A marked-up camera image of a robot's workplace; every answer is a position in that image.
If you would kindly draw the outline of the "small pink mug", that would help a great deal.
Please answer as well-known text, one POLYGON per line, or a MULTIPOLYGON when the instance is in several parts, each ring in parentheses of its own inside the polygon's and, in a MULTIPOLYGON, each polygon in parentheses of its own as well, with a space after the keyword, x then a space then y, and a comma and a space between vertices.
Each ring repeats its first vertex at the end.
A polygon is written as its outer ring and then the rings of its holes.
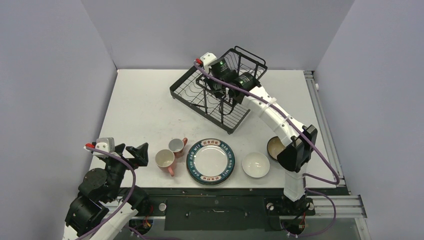
POLYGON ((176 159, 181 158, 184 155, 184 147, 188 142, 188 138, 183 139, 174 138, 168 143, 168 149, 173 152, 176 159))

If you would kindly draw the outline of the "green rimmed white plate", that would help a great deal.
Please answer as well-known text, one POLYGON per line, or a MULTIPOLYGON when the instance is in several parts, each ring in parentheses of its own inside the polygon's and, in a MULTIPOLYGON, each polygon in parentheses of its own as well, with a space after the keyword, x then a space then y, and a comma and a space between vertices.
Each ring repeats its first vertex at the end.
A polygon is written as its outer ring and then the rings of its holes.
POLYGON ((188 150, 186 168, 197 183, 215 186, 225 182, 235 168, 235 154, 224 141, 206 138, 196 142, 188 150))

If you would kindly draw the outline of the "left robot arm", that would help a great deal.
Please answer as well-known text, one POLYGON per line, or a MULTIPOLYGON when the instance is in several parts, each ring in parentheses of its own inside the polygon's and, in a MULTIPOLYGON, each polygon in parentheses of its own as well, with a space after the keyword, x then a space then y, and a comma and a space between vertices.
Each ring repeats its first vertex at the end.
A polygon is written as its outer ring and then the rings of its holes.
POLYGON ((148 147, 115 145, 113 138, 84 146, 105 167, 83 177, 65 217, 64 240, 112 240, 132 217, 153 212, 148 193, 136 186, 135 170, 148 165, 148 147))

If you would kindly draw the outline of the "large pink mug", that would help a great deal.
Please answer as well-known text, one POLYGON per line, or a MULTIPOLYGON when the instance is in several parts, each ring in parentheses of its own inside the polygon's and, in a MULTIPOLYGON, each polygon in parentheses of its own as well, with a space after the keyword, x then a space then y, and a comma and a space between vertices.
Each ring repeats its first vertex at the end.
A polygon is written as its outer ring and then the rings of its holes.
POLYGON ((169 149, 162 149, 155 155, 156 165, 166 173, 169 173, 171 177, 175 176, 175 168, 177 166, 176 158, 174 153, 169 149))

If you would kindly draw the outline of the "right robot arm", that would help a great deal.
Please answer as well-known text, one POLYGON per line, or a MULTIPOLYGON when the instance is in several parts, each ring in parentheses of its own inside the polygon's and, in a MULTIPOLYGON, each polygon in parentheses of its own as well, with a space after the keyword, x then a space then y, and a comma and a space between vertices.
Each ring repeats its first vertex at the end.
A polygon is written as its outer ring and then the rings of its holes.
POLYGON ((301 198, 306 194, 305 173, 312 152, 317 150, 318 130, 294 119, 267 93, 254 75, 250 72, 237 73, 228 66, 225 58, 208 53, 196 63, 212 82, 215 91, 256 113, 279 138, 284 147, 277 154, 277 161, 285 170, 282 207, 289 214, 296 213, 302 207, 301 198))

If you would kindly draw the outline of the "black wire dish rack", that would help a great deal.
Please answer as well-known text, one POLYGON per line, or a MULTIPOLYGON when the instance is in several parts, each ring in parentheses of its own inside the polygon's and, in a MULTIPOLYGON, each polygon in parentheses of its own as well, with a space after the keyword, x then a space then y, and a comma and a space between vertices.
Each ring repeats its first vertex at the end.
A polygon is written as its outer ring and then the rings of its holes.
POLYGON ((214 77, 245 91, 250 91, 261 85, 259 80, 267 69, 266 61, 263 58, 235 46, 221 57, 217 57, 217 60, 211 64, 209 73, 204 70, 202 65, 194 62, 194 66, 180 77, 169 90, 174 99, 178 99, 226 130, 228 134, 232 134, 250 112, 241 104, 245 94, 233 89, 235 98, 230 101, 218 100, 211 92, 207 79, 214 77))

